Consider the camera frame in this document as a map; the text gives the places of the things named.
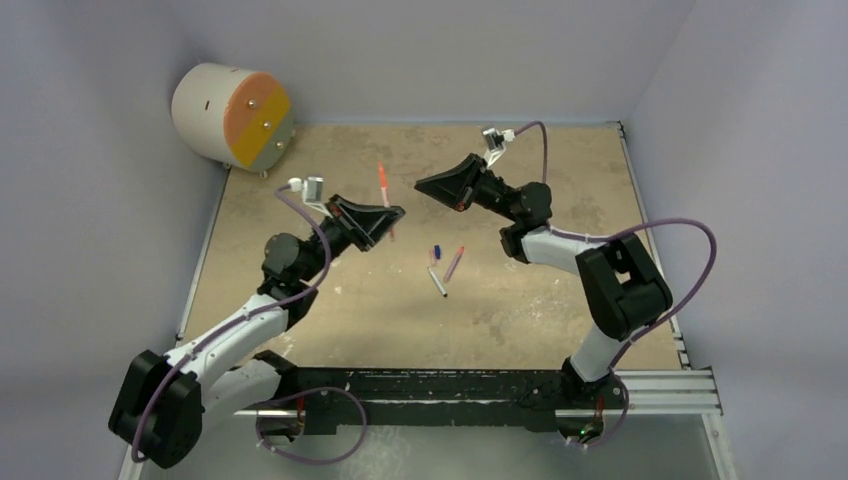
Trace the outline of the orange pen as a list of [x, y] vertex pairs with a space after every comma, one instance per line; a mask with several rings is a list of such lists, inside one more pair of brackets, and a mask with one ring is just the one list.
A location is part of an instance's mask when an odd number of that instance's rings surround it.
[[391, 202], [388, 196], [388, 182], [383, 163], [380, 161], [377, 162], [377, 173], [380, 183], [383, 206], [389, 208], [391, 206]]

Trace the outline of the white pen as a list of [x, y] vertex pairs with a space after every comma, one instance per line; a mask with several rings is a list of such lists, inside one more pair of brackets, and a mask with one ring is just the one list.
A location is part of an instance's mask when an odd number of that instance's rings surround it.
[[432, 268], [432, 267], [427, 267], [427, 272], [428, 272], [428, 275], [429, 275], [430, 279], [433, 281], [433, 283], [434, 283], [435, 287], [436, 287], [436, 288], [437, 288], [437, 290], [439, 291], [440, 295], [441, 295], [443, 298], [447, 298], [447, 297], [448, 297], [448, 292], [447, 292], [447, 290], [446, 290], [446, 287], [444, 286], [444, 284], [442, 283], [442, 280], [438, 277], [438, 275], [436, 274], [436, 272], [433, 270], [433, 268]]

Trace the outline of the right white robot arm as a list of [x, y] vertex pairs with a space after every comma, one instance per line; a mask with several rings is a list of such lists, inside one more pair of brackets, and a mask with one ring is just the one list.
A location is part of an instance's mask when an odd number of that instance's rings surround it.
[[415, 182], [416, 191], [457, 212], [478, 205], [510, 224], [500, 231], [505, 254], [524, 264], [576, 275], [593, 324], [561, 368], [561, 392], [576, 407], [596, 399], [617, 355], [635, 332], [671, 309], [669, 286], [634, 233], [589, 239], [554, 229], [552, 192], [542, 182], [513, 187], [476, 154]]

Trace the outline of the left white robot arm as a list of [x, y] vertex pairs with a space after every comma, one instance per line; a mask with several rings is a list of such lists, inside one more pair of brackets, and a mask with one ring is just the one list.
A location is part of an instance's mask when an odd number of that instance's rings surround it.
[[371, 250], [406, 214], [399, 205], [357, 204], [340, 195], [323, 208], [320, 222], [308, 221], [308, 239], [290, 233], [269, 238], [262, 282], [235, 313], [180, 347], [133, 358], [108, 420], [133, 462], [170, 468], [185, 458], [221, 403], [224, 384], [253, 382], [265, 370], [257, 362], [237, 362], [306, 316], [334, 259], [350, 246]]

